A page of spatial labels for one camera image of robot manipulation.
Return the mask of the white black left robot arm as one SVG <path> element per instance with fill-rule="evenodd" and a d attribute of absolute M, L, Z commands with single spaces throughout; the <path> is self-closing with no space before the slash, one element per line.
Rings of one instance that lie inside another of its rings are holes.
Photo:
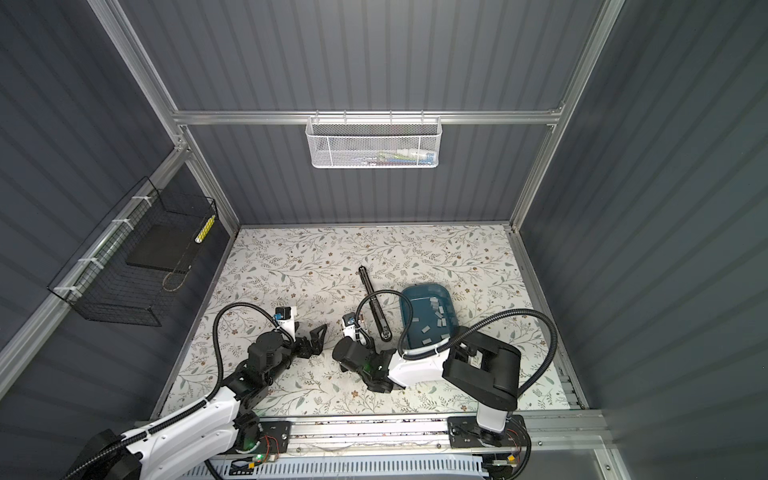
<path fill-rule="evenodd" d="M 295 358 L 322 353 L 326 332 L 323 324 L 291 344 L 278 330 L 261 334 L 214 393 L 121 435 L 106 430 L 92 437 L 64 477 L 175 479 L 220 453 L 255 447 L 260 426 L 253 408 Z"/>

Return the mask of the black long stapler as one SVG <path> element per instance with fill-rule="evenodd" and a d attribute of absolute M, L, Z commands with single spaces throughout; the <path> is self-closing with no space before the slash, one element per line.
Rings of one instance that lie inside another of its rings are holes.
<path fill-rule="evenodd" d="M 362 284 L 366 290 L 366 294 L 370 295 L 369 306 L 370 306 L 379 336 L 382 341 L 389 342 L 393 338 L 392 331 L 385 317 L 382 306 L 378 301 L 378 298 L 374 295 L 375 289 L 373 288 L 373 284 L 369 277 L 367 268 L 365 266 L 360 266 L 358 268 L 358 275 L 360 276 Z"/>

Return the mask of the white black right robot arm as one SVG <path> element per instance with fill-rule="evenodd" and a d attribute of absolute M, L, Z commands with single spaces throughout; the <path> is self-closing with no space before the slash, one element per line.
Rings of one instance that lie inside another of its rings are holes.
<path fill-rule="evenodd" d="M 474 332 L 440 353 L 427 347 L 418 351 L 429 356 L 406 360 L 395 349 L 378 352 L 344 337 L 334 347 L 332 358 L 375 393 L 445 381 L 478 402 L 480 429 L 493 433 L 506 429 L 507 415 L 517 409 L 520 393 L 521 352 L 516 347 Z"/>

